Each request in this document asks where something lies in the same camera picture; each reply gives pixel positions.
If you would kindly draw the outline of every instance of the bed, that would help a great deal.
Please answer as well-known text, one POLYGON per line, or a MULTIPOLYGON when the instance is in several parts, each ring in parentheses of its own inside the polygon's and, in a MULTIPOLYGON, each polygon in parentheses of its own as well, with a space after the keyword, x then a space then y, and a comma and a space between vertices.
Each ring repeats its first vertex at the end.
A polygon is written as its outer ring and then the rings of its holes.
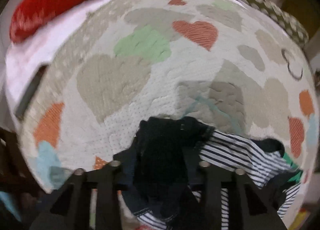
POLYGON ((303 170, 280 213, 288 227, 318 146, 319 110, 300 47, 239 0, 109 1, 84 2, 6 54, 12 114, 39 67, 51 64, 19 133, 37 181, 50 192, 74 169, 99 169, 128 148, 141 120, 188 115, 283 143, 303 170))

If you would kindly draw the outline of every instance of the black and white striped fabric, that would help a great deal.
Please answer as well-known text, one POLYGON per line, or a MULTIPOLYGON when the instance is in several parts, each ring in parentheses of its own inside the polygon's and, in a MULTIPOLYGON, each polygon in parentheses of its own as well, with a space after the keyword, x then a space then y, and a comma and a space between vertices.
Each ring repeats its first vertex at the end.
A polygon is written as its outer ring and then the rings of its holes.
MULTIPOLYGON (((238 135, 222 133, 215 130, 210 140, 202 147, 200 157, 204 161, 229 171, 241 168, 248 176, 262 188, 271 178, 283 173, 292 172, 290 165, 280 156, 279 152, 266 153, 250 139, 238 135)), ((287 209, 293 203, 300 184, 286 190, 286 200, 279 208, 278 215, 283 218, 287 209)), ((193 192, 200 200, 201 192, 193 192)), ((228 230, 228 190, 221 190, 221 230, 228 230)), ((138 217, 138 220, 153 229, 165 230, 167 225, 147 212, 138 217)))

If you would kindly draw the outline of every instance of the metal screw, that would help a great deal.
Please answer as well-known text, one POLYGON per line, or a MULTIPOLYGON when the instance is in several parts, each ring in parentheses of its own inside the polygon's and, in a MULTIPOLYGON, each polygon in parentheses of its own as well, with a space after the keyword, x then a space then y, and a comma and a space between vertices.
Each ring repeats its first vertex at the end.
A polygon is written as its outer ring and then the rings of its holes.
POLYGON ((112 167, 118 167, 118 166, 120 166, 120 164, 121 164, 121 161, 112 161, 112 162, 110 162, 110 166, 112 166, 112 167))
POLYGON ((238 175, 244 175, 245 174, 245 171, 243 169, 236 169, 236 174, 238 175))
POLYGON ((206 161, 200 161, 199 162, 199 166, 203 167, 203 168, 207 168, 210 166, 210 163, 206 162, 206 161))
POLYGON ((75 172, 73 173, 74 175, 80 176, 84 174, 85 170, 82 168, 76 169, 75 172))

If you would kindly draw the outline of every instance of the polka dot pillow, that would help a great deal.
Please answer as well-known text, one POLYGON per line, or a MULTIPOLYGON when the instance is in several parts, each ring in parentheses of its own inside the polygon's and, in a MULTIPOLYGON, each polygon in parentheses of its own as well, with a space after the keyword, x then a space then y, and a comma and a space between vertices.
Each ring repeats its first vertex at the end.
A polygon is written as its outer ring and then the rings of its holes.
POLYGON ((242 1, 272 18, 301 48, 308 42, 309 35, 302 24, 294 16, 282 11, 273 2, 268 0, 242 1))

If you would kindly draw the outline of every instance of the brown heart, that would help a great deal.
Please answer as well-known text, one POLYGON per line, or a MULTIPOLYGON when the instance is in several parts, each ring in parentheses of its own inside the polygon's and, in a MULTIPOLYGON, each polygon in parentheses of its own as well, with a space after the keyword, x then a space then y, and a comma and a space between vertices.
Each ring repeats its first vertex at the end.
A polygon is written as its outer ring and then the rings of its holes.
POLYGON ((186 5, 187 2, 183 1, 183 0, 170 0, 168 5, 174 5, 174 6, 184 6, 186 5))
POLYGON ((202 46, 207 51, 210 51, 212 45, 218 39, 217 28, 208 22, 196 21, 190 24, 186 21, 174 21, 172 27, 185 38, 202 46))

